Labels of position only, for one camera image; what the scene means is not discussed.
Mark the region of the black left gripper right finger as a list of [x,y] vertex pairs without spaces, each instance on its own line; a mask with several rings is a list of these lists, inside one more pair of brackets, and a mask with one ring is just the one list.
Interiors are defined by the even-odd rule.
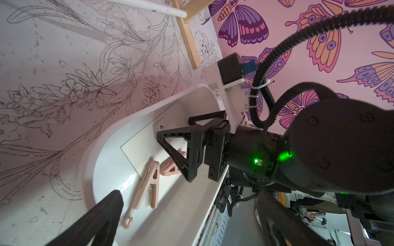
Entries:
[[260,191],[256,210],[266,246],[275,246],[280,239],[292,246],[329,246],[330,243],[311,230],[267,191]]

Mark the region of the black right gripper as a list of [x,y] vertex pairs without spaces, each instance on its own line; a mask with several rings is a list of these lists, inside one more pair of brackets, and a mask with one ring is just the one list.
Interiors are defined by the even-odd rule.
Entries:
[[[226,119],[226,111],[217,111],[188,119],[188,127],[157,132],[158,144],[172,158],[181,174],[192,182],[203,162],[204,148],[208,143],[209,126],[197,122],[215,118]],[[277,135],[246,126],[238,126],[235,134],[228,127],[215,129],[213,139],[206,146],[205,164],[211,167],[229,167],[229,180],[234,186],[251,188],[272,187],[271,179],[277,162]],[[181,154],[172,145],[175,139],[182,142]]]

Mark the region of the white postcard with circles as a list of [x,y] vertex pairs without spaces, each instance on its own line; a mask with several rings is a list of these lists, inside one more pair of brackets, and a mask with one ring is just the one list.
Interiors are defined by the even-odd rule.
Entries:
[[128,186],[141,177],[149,161],[161,163],[168,157],[157,142],[157,133],[187,125],[184,105],[179,100],[165,105],[155,104],[139,112],[146,122],[135,125],[136,133],[121,145],[126,158],[122,179]]

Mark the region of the pink clothespin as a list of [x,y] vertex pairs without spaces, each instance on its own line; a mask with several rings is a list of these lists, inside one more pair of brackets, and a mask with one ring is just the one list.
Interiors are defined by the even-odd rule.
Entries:
[[125,218],[122,222],[124,229],[129,229],[133,222],[132,214],[138,210],[149,192],[149,205],[152,209],[156,209],[159,203],[159,181],[160,181],[160,164],[157,161],[151,161],[143,174],[142,180],[139,183],[136,192],[132,198]]
[[162,176],[173,176],[181,174],[181,171],[179,170],[173,159],[169,157],[160,164],[160,174]]

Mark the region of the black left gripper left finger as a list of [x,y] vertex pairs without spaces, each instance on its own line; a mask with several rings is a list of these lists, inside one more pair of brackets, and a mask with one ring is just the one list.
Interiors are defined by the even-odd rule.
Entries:
[[49,246],[111,246],[119,225],[123,198],[113,190],[84,216],[47,245]]

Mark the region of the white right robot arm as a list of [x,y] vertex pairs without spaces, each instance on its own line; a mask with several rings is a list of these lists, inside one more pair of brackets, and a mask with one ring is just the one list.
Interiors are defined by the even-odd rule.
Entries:
[[187,181],[201,164],[214,181],[226,166],[238,186],[256,191],[267,245],[331,246],[273,196],[331,192],[344,209],[353,245],[394,243],[394,113],[342,99],[317,83],[301,83],[275,103],[264,127],[238,126],[216,114],[157,134]]

